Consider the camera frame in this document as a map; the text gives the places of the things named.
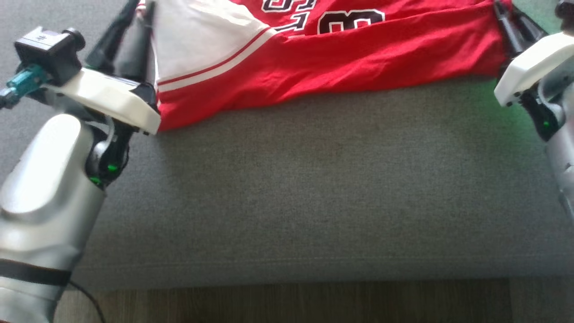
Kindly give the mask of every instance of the gray fabric surface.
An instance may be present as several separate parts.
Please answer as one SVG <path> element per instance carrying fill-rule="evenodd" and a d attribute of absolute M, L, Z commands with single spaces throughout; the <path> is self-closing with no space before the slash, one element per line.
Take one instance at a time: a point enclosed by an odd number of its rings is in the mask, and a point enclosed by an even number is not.
<path fill-rule="evenodd" d="M 552 22 L 548 0 L 517 2 Z M 0 79 L 18 36 L 74 26 L 90 47 L 122 4 L 2 1 Z M 76 277 L 117 289 L 571 273 L 544 146 L 493 87 L 315 95 L 137 136 Z M 30 100 L 0 112 L 0 179 L 51 113 Z"/>

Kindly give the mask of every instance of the silver robot arm segment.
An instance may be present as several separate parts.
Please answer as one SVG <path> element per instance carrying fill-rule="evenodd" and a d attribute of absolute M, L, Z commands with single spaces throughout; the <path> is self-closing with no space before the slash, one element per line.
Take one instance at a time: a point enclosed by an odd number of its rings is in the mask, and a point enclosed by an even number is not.
<path fill-rule="evenodd" d="M 574 218 L 574 0 L 561 0 L 556 14 L 563 32 L 546 36 L 526 50 L 513 50 L 494 94 L 502 106 L 521 104 L 530 114 L 560 190 L 560 202 Z M 512 39 L 517 30 L 502 31 Z"/>
<path fill-rule="evenodd" d="M 24 96 L 53 106 L 0 190 L 0 323 L 50 323 L 82 257 L 105 189 L 129 158 L 134 133 L 156 134 L 160 115 L 145 82 L 147 46 L 114 75 L 114 58 L 139 0 L 128 0 L 83 68 L 82 35 L 36 28 L 15 43 L 21 68 L 0 90 L 0 108 Z M 151 14 L 143 17 L 149 41 Z"/>
<path fill-rule="evenodd" d="M 93 144 L 90 126 L 69 114 L 55 116 L 6 179 L 0 191 L 0 266 L 6 269 L 0 321 L 52 321 L 105 197 L 86 175 Z"/>

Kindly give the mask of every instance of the white stripe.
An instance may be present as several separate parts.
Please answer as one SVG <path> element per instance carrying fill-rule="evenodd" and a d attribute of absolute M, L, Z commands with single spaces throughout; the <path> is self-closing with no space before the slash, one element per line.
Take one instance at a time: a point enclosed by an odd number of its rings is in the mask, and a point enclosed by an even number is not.
<path fill-rule="evenodd" d="M 147 8 L 146 4 L 145 4 L 145 0 L 141 0 L 138 3 L 138 6 L 135 8 L 137 11 L 145 11 Z"/>
<path fill-rule="evenodd" d="M 153 80 L 153 88 L 156 90 L 157 92 L 157 80 L 160 78 L 159 77 L 159 68 L 157 65 L 157 47 L 156 47 L 156 39 L 155 37 L 153 37 L 152 35 L 152 52 L 153 52 L 153 67 L 156 69 L 154 71 L 154 80 Z"/>
<path fill-rule="evenodd" d="M 260 35 L 259 38 L 257 38 L 251 45 L 249 45 L 242 53 L 240 53 L 239 55 L 237 55 L 236 57 L 234 57 L 232 60 L 228 61 L 227 63 L 221 65 L 220 67 L 214 68 L 213 70 L 210 70 L 210 71 L 205 72 L 205 73 L 201 73 L 201 74 L 193 76 L 191 78 L 186 78 L 186 79 L 179 80 L 176 82 L 159 85 L 158 88 L 159 88 L 160 92 L 172 91 L 172 90 L 180 89 L 182 87 L 192 85 L 195 83 L 199 83 L 199 82 L 214 78 L 218 75 L 221 75 L 221 74 L 229 71 L 230 69 L 234 68 L 235 66 L 237 66 L 239 63 L 241 63 L 249 55 L 254 53 L 259 47 L 261 47 L 266 41 L 268 41 L 271 37 L 273 37 L 276 34 L 277 34 L 277 32 L 274 29 L 269 29 L 265 33 Z M 191 73 L 193 73 L 193 72 L 190 71 L 187 73 L 183 73 L 183 75 L 191 74 Z M 168 79 L 160 79 L 158 81 L 161 83 L 161 82 L 164 82 L 164 81 L 169 80 L 169 79 L 173 79 L 173 77 L 168 78 Z"/>

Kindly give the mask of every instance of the basketball jersey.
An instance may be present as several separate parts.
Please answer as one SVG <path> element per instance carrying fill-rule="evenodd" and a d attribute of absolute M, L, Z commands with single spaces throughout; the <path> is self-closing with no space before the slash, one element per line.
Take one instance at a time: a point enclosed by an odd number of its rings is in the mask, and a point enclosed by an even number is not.
<path fill-rule="evenodd" d="M 161 130 L 309 93 L 494 76 L 505 59 L 492 0 L 156 2 Z"/>

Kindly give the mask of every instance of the black number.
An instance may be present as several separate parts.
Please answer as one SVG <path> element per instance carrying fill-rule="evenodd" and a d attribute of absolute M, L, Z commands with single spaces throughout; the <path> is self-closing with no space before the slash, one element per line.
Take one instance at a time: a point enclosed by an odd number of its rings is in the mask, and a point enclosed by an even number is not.
<path fill-rule="evenodd" d="M 298 5 L 297 10 L 295 10 L 295 11 L 311 10 L 311 9 L 315 8 L 316 2 L 317 2 L 317 0 L 307 0 L 302 5 Z"/>
<path fill-rule="evenodd" d="M 305 24 L 307 23 L 307 17 L 309 17 L 308 12 L 294 14 L 291 16 L 292 20 L 296 20 L 294 23 L 285 26 L 275 27 L 275 30 L 278 32 L 285 32 L 287 30 L 295 30 L 295 31 L 303 30 L 305 29 Z"/>
<path fill-rule="evenodd" d="M 263 0 L 261 10 L 263 12 L 287 12 L 291 11 L 294 1 L 302 0 Z M 305 3 L 298 5 L 295 11 L 303 11 L 313 9 L 317 0 L 305 0 Z"/>
<path fill-rule="evenodd" d="M 318 33 L 326 34 L 333 32 L 333 26 L 341 26 L 341 30 L 356 29 L 360 22 L 369 25 L 385 21 L 385 14 L 379 10 L 351 10 L 347 11 L 327 11 L 319 19 Z"/>

